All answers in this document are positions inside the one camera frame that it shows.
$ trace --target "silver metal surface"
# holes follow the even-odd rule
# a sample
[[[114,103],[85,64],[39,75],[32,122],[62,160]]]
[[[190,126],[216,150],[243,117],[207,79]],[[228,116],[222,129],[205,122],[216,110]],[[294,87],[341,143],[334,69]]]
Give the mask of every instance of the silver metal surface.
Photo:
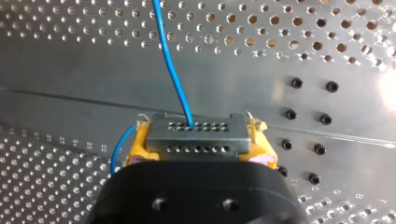
[[[243,114],[228,119],[195,118],[188,127],[185,117],[157,113],[148,130],[147,150],[161,160],[236,160],[248,153],[250,137]]]
[[[248,110],[267,122],[268,139],[310,221],[395,222],[395,1],[185,0],[162,6],[194,114],[226,117]],[[55,160],[72,159],[67,151],[79,150],[106,164],[139,113],[181,112],[156,30],[147,0],[0,1],[0,172],[7,173],[0,175],[1,223],[82,223],[81,211],[87,211],[80,208],[93,203],[92,189],[100,187],[92,174],[105,179],[107,173],[96,161],[88,173],[88,159],[79,165],[57,161],[59,169],[51,166]],[[300,89],[290,85],[295,77],[304,82]],[[339,84],[337,92],[326,90],[329,81]],[[285,118],[290,108],[297,119]],[[331,125],[318,121],[324,113]],[[292,150],[281,148],[285,138]],[[29,143],[43,159],[21,152]],[[316,143],[327,148],[325,155],[315,154]],[[60,155],[47,159],[54,147]],[[46,173],[50,167],[53,175]],[[75,196],[71,190],[82,181],[73,173],[80,168],[87,172],[80,180],[92,176],[95,184]],[[66,176],[55,175],[62,170]],[[321,177],[318,186],[306,180],[311,173]],[[62,190],[68,179],[71,185]],[[44,192],[41,186],[50,181],[56,187]],[[82,196],[88,190],[93,195]]]

